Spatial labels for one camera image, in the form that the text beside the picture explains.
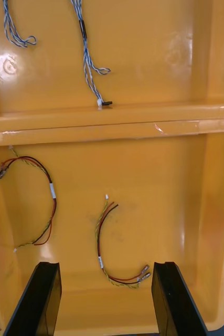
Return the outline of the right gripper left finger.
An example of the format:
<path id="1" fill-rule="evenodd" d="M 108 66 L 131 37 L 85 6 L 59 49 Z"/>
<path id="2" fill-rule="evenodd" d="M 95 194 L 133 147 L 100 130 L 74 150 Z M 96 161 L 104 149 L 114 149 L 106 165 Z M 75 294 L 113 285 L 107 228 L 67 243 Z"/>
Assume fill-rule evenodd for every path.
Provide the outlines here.
<path id="1" fill-rule="evenodd" d="M 58 263 L 34 269 L 4 335 L 54 335 L 62 295 Z"/>

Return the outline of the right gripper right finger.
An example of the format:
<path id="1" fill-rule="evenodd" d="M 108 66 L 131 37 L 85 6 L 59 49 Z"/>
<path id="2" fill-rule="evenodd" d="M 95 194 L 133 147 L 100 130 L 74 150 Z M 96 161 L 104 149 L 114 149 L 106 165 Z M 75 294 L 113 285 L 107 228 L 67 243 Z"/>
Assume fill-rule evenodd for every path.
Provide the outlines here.
<path id="1" fill-rule="evenodd" d="M 159 335 L 208 335 L 182 273 L 174 262 L 154 264 L 152 298 Z"/>

